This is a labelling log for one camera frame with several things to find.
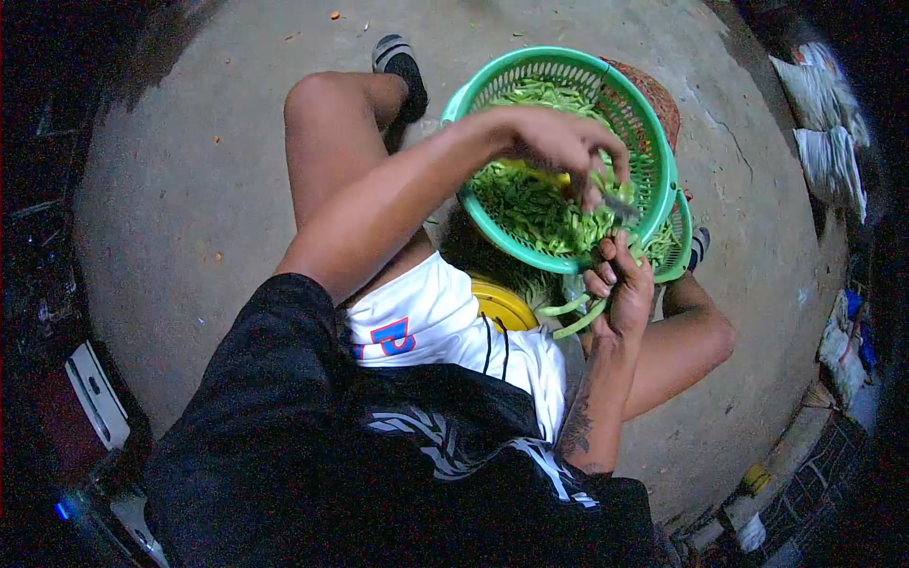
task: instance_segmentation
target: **concrete floor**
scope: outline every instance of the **concrete floor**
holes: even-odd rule
[[[770,450],[816,376],[843,232],[831,216],[824,238],[815,236],[791,135],[778,124],[787,115],[779,87],[767,83],[772,72],[754,39],[724,23],[741,24],[728,5],[715,13],[696,0],[191,6],[158,18],[140,40],[99,118],[75,203],[95,329],[156,436],[179,417],[293,236],[287,91],[314,71],[368,70],[378,38],[403,32],[432,99],[411,142],[437,128],[445,101],[474,71],[523,44],[605,55],[669,90],[682,115],[680,182],[714,236],[697,276],[740,340],[720,369],[626,425],[618,473],[652,490],[655,520],[678,525],[722,501]],[[343,17],[331,21],[333,10]]]

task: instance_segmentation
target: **drawstring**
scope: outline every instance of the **drawstring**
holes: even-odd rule
[[[489,320],[486,319],[486,312],[480,312],[483,316],[483,323],[486,324],[486,363],[483,365],[483,374],[489,369],[489,358],[493,354],[493,332],[489,328]],[[508,328],[502,323],[502,318],[496,317],[495,322],[499,324],[505,336],[505,360],[502,363],[502,380],[505,380],[505,373],[508,371]]]
[[[483,323],[486,324],[486,364],[483,365],[483,374],[489,368],[489,356],[493,353],[493,333],[489,330],[489,321],[486,320],[486,312],[480,312],[483,316]]]
[[[508,370],[508,328],[505,327],[505,324],[502,323],[501,318],[495,318],[495,320],[502,326],[502,332],[505,334],[505,360],[502,363],[502,380],[505,380],[505,371]]]

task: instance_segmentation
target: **black and white slipper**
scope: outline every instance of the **black and white slipper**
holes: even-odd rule
[[[691,260],[688,261],[689,272],[694,272],[696,266],[704,260],[708,248],[710,248],[710,231],[705,226],[695,228],[691,235]]]
[[[429,95],[416,65],[413,48],[398,34],[386,35],[373,48],[373,73],[392,73],[407,83],[407,98],[399,116],[407,124],[419,119],[429,106]]]

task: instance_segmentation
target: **leg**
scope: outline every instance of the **leg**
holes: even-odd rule
[[[735,347],[735,329],[690,272],[666,286],[663,312],[665,319],[644,331],[625,420],[697,383],[728,359]]]
[[[398,116],[407,91],[398,75],[331,72],[309,75],[291,89],[285,102],[285,145],[297,227],[318,214],[335,190],[388,157],[379,129]],[[433,252],[421,228],[357,297]]]

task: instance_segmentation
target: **plastic bag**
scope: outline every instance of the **plastic bag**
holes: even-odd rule
[[[748,521],[748,524],[735,534],[735,538],[743,553],[748,554],[757,550],[757,547],[763,544],[764,539],[767,538],[767,529],[761,523],[761,515],[755,513],[751,521]]]
[[[565,302],[570,304],[581,297],[581,294],[587,291],[584,285],[584,278],[580,274],[563,274],[562,275],[562,295]],[[581,315],[587,315],[587,305],[581,304],[575,309]]]
[[[864,224],[868,196],[862,189],[849,133],[837,126],[829,133],[799,129],[793,134],[811,194],[834,207],[848,207]]]
[[[790,52],[796,65],[813,65],[829,71],[837,80],[845,81],[846,75],[836,62],[834,52],[824,44],[808,42],[807,44],[793,47]]]
[[[776,73],[783,81],[786,97],[793,107],[795,121],[802,128],[827,131],[843,126],[854,142],[869,145],[868,129],[861,116],[858,101],[849,85],[826,67],[789,65],[770,56]]]
[[[836,293],[834,309],[830,312],[817,358],[834,376],[834,387],[843,403],[843,409],[849,410],[855,396],[862,388],[867,373],[858,358],[861,338],[851,338],[852,326],[846,315],[848,300],[845,290]]]

